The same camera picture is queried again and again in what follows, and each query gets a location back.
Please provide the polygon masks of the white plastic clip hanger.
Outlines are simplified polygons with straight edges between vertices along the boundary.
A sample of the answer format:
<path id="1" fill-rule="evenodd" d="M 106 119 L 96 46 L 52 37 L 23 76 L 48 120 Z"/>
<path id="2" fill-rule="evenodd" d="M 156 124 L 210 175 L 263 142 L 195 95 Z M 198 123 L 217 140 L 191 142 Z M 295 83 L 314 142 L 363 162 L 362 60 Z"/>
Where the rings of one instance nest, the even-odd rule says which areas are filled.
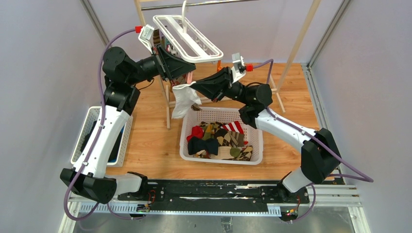
<path id="1" fill-rule="evenodd" d="M 180 15 L 155 15 L 153 22 L 183 60 L 190 63 L 221 60 L 223 52 L 188 20 L 186 11 L 185 0 Z"/>

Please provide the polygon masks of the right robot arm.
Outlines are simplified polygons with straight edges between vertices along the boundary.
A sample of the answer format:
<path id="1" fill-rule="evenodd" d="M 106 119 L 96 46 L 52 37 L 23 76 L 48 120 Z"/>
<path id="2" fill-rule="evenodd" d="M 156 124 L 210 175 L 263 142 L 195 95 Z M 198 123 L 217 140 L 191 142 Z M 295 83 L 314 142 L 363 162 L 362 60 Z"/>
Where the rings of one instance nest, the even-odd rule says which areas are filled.
<path id="1" fill-rule="evenodd" d="M 329 130 L 301 126 L 269 108 L 273 102 L 269 84 L 244 85 L 234 79 L 231 69 L 224 68 L 189 86 L 213 102 L 227 97 L 243 103 L 239 114 L 244 124 L 268 132 L 301 152 L 300 167 L 280 182 L 277 194 L 283 202 L 296 198 L 297 191 L 304 186 L 322 183 L 341 163 L 341 155 Z"/>

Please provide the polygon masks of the brown striped sock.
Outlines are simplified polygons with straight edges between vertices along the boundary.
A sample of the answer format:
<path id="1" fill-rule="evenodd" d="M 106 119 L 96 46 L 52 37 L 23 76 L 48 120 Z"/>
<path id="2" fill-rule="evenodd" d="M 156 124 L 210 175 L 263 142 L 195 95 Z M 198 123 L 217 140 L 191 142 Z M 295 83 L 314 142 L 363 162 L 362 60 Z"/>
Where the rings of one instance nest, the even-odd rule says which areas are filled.
<path id="1" fill-rule="evenodd" d="M 156 29 L 154 30 L 154 33 L 153 33 L 153 45 L 156 46 L 159 44 L 161 44 L 161 36 L 160 36 L 159 29 Z"/>

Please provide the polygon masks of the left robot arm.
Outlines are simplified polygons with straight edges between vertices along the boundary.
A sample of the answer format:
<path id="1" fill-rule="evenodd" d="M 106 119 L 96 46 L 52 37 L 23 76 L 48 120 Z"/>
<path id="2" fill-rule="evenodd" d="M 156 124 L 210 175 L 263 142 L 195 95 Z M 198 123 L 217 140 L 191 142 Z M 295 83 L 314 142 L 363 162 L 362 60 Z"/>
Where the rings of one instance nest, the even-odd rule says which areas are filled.
<path id="1" fill-rule="evenodd" d="M 137 200 L 148 197 L 148 178 L 142 174 L 128 172 L 107 177 L 108 158 L 140 96 L 136 84 L 156 76 L 164 80 L 176 79 L 195 69 L 194 63 L 172 55 L 161 45 L 152 51 L 151 56 L 137 62 L 120 47 L 108 48 L 103 53 L 99 71 L 105 73 L 107 87 L 102 94 L 97 123 L 83 154 L 71 169 L 65 168 L 60 174 L 60 179 L 68 187 L 65 201 L 70 193 L 101 204 L 109 203 L 115 195 L 127 193 Z"/>

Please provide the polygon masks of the beige orange argyle sock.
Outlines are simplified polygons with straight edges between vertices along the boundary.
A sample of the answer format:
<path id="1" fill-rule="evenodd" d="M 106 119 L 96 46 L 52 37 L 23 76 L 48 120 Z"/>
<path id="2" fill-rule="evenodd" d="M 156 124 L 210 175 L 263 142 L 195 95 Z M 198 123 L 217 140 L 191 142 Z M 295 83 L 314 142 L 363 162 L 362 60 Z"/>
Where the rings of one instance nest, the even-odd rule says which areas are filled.
<path id="1" fill-rule="evenodd" d="M 174 80 L 174 82 L 175 82 L 175 85 L 186 84 L 187 83 L 186 76 L 185 75 L 180 76 L 176 80 Z"/>

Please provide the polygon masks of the white sock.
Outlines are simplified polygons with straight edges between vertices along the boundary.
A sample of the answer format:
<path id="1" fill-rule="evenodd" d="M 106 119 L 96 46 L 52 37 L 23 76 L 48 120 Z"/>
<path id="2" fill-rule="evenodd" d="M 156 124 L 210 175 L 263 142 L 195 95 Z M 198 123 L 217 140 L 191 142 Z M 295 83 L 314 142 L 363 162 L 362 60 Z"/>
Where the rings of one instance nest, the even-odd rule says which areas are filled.
<path id="1" fill-rule="evenodd" d="M 190 84 L 180 84 L 172 88 L 173 94 L 176 99 L 175 107 L 172 112 L 173 119 L 183 118 L 191 109 L 191 106 L 193 104 L 202 104 L 200 97 L 196 93 L 196 90 L 192 89 L 195 84 L 196 81 L 193 81 Z"/>

